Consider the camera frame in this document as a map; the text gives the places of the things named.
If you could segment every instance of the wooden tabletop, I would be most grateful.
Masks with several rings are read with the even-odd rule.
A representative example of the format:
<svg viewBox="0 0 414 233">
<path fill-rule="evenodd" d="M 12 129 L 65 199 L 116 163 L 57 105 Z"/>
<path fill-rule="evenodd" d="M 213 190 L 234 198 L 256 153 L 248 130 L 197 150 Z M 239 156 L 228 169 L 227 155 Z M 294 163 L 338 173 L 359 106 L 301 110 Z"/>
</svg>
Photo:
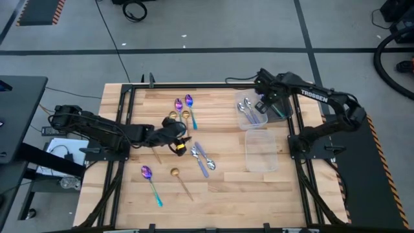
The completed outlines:
<svg viewBox="0 0 414 233">
<path fill-rule="evenodd" d="M 114 120 L 122 84 L 106 84 L 99 115 Z M 191 94 L 194 99 L 195 119 L 199 129 L 193 130 L 193 141 L 203 146 L 216 163 L 208 170 L 206 179 L 197 159 L 186 153 L 178 157 L 168 147 L 155 148 L 162 164 L 150 148 L 131 150 L 125 164 L 120 195 L 117 228 L 261 228 L 304 227 L 301 196 L 294 161 L 290 158 L 287 122 L 266 124 L 264 129 L 276 135 L 279 168 L 274 172 L 248 172 L 245 164 L 245 131 L 239 128 L 234 107 L 234 89 L 140 89 L 136 91 L 132 124 L 161 126 L 162 119 L 174 111 L 174 99 Z M 305 126 L 322 123 L 318 103 L 299 97 Z M 299 132 L 293 116 L 296 132 Z M 143 165 L 153 172 L 153 182 L 164 203 L 158 207 L 151 187 L 140 171 Z M 331 210 L 347 221 L 340 187 L 335 171 L 324 161 L 313 161 L 319 193 Z M 98 162 L 87 170 L 79 198 L 74 225 L 79 225 L 91 213 L 102 196 L 107 162 Z M 191 192 L 194 201 L 186 195 L 172 168 L 180 170 L 180 178 Z M 105 222 L 109 223 L 112 199 L 107 205 Z M 312 220 L 316 222 L 315 208 L 310 198 Z"/>
</svg>

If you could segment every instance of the gray floor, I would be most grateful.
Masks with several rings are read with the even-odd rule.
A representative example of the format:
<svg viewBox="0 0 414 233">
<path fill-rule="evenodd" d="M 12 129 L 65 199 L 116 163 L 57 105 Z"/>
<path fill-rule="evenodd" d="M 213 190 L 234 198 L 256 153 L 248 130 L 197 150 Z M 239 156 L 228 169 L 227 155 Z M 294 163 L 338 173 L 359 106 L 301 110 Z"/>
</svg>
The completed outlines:
<svg viewBox="0 0 414 233">
<path fill-rule="evenodd" d="M 6 25 L 18 0 L 0 1 L 0 28 Z M 371 24 L 371 11 L 384 0 L 300 0 L 314 48 L 375 48 L 389 32 Z M 226 47 L 305 48 L 294 2 L 291 0 L 158 0 L 146 3 L 148 18 L 128 22 L 110 0 L 99 3 L 119 49 L 182 49 Z M 376 21 L 383 23 L 380 15 Z M 388 47 L 401 47 L 392 42 Z M 67 0 L 54 26 L 9 30 L 0 50 L 114 49 L 94 0 Z M 395 79 L 414 91 L 412 76 L 396 74 L 393 65 L 412 54 L 385 54 L 383 64 Z M 133 82 L 152 72 L 158 82 L 223 81 L 248 77 L 261 67 L 273 73 L 292 71 L 313 81 L 305 53 L 123 54 Z M 414 224 L 414 157 L 411 123 L 414 102 L 400 96 L 376 74 L 372 54 L 316 54 L 326 87 L 356 95 L 376 126 L 407 217 Z M 48 86 L 78 94 L 100 96 L 105 83 L 127 82 L 117 55 L 0 56 L 0 73 L 49 77 Z M 41 103 L 76 104 L 94 113 L 99 101 L 47 90 Z M 47 125 L 37 111 L 36 128 Z M 43 147 L 50 139 L 29 129 L 25 142 Z M 26 187 L 21 187 L 3 232 L 44 232 L 72 225 L 76 194 L 39 194 L 33 207 L 39 216 L 16 221 Z"/>
</svg>

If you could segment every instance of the plastic bin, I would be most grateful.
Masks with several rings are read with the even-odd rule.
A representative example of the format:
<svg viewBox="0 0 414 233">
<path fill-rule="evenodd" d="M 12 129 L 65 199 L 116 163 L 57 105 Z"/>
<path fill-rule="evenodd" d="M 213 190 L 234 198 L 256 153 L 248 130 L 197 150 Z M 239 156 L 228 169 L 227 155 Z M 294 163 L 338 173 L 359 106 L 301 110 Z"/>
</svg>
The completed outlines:
<svg viewBox="0 0 414 233">
<path fill-rule="evenodd" d="M 278 168 L 276 138 L 268 129 L 249 129 L 245 137 L 246 169 L 250 172 L 272 172 Z"/>
<path fill-rule="evenodd" d="M 259 120 L 258 124 L 252 124 L 246 115 L 241 112 L 238 108 L 238 104 L 242 103 L 245 107 L 245 112 L 250 116 L 251 119 L 254 119 L 252 113 L 250 112 L 249 108 L 245 104 L 245 98 L 248 98 L 251 103 L 251 108 L 253 113 L 256 115 L 257 119 Z M 242 130 L 248 129 L 256 129 L 264 126 L 267 123 L 267 114 L 261 114 L 254 106 L 260 101 L 260 96 L 256 94 L 254 89 L 249 89 L 245 91 L 239 91 L 235 94 L 235 110 L 237 114 L 237 121 L 239 122 L 239 127 Z"/>
</svg>

